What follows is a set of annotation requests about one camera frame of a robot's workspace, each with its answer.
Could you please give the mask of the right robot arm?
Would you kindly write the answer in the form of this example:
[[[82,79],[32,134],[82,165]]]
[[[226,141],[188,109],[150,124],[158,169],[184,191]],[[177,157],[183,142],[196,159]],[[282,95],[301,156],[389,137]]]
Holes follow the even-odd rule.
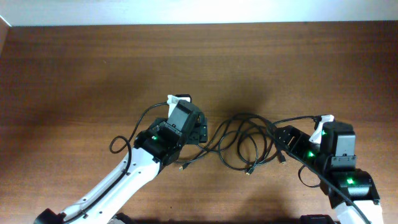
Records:
[[[310,136],[293,127],[275,130],[275,144],[320,179],[340,223],[383,223],[381,198],[371,175],[356,168],[352,125],[319,121]]]

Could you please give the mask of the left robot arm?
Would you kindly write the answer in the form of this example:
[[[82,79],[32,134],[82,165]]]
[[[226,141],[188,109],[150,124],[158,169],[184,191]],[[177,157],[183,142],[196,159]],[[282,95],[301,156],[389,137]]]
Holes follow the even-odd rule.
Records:
[[[186,145],[207,141],[204,113],[187,100],[169,103],[166,118],[157,118],[137,136],[123,140],[127,154],[98,185],[60,213],[44,210],[38,223],[110,223],[124,204],[162,169],[173,164]]]

